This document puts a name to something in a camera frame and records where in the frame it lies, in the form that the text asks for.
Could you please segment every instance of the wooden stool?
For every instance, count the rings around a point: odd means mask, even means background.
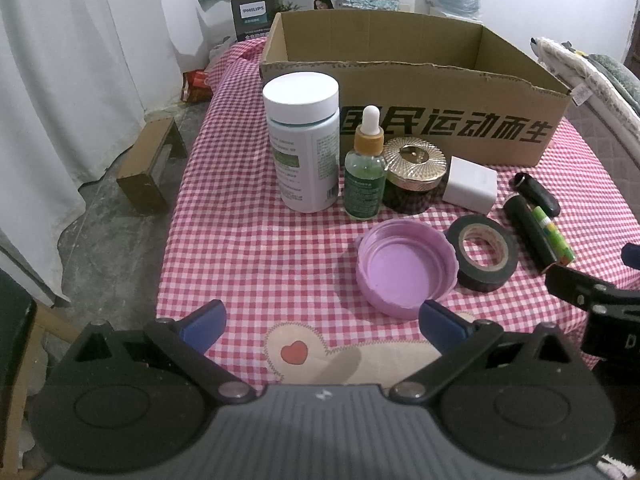
[[[169,206],[158,185],[170,156],[187,156],[187,149],[174,118],[149,121],[127,153],[116,179],[120,189],[140,214],[168,211]]]
[[[79,334],[0,270],[0,480],[27,480],[40,473],[18,469],[18,444],[31,369],[45,332],[68,343]]]

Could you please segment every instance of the gray ribbed panel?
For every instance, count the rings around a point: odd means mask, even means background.
[[[42,480],[540,480],[479,463],[446,440],[429,412],[376,386],[270,386],[222,408],[203,437],[163,466],[119,476],[54,467]],[[548,480],[605,480],[583,466]]]

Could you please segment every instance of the gingham tablecloth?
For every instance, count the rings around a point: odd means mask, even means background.
[[[384,338],[421,338],[418,323],[373,309],[355,281],[353,241],[376,222],[398,216],[383,208],[373,221],[351,221],[341,201],[316,214],[299,214],[280,200],[261,98],[258,61],[264,40],[230,49],[209,76],[214,97],[196,140],[169,233],[158,295],[158,316],[181,318],[214,298],[225,303],[225,335],[207,353],[253,384],[276,380],[262,341],[282,321],[303,322],[328,345]],[[501,209],[508,179],[498,170],[498,206],[489,217],[510,229]],[[558,197],[556,219],[577,254],[573,266],[635,288],[640,273],[620,261],[640,226],[607,172],[575,129],[563,120],[540,163],[527,171]],[[442,231],[462,208],[439,203],[415,216]],[[511,279],[488,294],[456,290],[442,303],[456,312],[496,320],[506,330],[531,331],[555,321],[579,333],[585,314],[546,293],[524,247]]]

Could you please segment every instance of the chair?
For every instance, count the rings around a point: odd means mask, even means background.
[[[45,332],[69,343],[79,334],[0,270],[0,480],[40,473],[18,469],[18,442],[31,368]]]

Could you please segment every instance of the white rubber dropper bulb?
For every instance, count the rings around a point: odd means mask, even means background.
[[[364,135],[374,136],[380,132],[380,110],[374,105],[369,105],[362,111],[362,126],[360,132]]]

